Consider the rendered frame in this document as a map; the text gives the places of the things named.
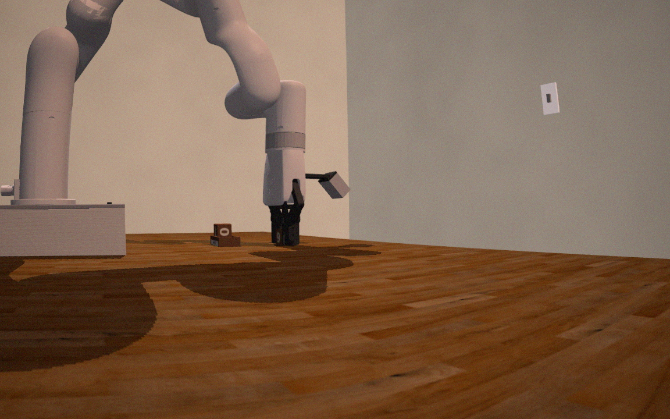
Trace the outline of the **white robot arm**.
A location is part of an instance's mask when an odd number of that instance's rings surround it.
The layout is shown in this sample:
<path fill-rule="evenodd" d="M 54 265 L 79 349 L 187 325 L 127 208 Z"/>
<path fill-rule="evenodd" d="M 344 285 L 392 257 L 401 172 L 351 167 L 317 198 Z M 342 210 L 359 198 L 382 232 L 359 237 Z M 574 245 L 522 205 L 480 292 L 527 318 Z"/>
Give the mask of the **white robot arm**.
<path fill-rule="evenodd" d="M 225 97 L 230 116 L 266 118 L 265 150 L 305 149 L 305 85 L 279 79 L 270 50 L 245 20 L 240 1 L 160 1 L 200 16 L 206 40 L 230 56 L 240 82 Z M 14 196 L 11 205 L 76 204 L 67 199 L 74 83 L 104 44 L 122 2 L 71 0 L 67 26 L 46 27 L 32 40 L 27 51 L 19 179 L 13 186 L 1 187 L 2 196 Z M 305 178 L 319 179 L 332 199 L 344 198 L 351 190 L 337 171 Z"/>

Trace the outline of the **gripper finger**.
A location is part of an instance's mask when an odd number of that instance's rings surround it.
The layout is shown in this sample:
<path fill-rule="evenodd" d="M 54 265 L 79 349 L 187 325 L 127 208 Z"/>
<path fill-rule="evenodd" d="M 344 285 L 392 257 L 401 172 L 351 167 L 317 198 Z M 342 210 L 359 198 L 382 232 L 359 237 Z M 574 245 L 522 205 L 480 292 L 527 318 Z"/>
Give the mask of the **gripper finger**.
<path fill-rule="evenodd" d="M 301 195 L 300 184 L 298 184 L 297 179 L 293 179 L 293 190 L 291 193 L 294 205 L 287 204 L 286 201 L 283 204 L 282 245 L 300 244 L 300 214 L 302 208 L 305 206 L 305 202 Z"/>
<path fill-rule="evenodd" d="M 282 229 L 282 223 L 284 223 L 283 205 L 268 207 L 271 213 L 270 220 L 272 222 L 272 243 L 276 244 L 276 229 Z"/>

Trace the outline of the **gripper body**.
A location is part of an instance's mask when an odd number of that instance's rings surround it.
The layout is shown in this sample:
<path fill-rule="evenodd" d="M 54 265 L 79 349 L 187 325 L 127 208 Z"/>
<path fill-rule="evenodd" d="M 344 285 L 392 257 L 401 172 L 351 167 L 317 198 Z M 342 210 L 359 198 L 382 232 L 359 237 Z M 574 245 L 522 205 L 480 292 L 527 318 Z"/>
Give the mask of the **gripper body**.
<path fill-rule="evenodd" d="M 267 154 L 263 177 L 263 203 L 265 206 L 281 206 L 285 201 L 287 204 L 294 204 L 291 193 L 293 179 L 298 180 L 301 195 L 305 201 L 305 157 L 303 152 L 305 153 L 305 149 L 296 147 L 277 147 L 265 150 Z"/>

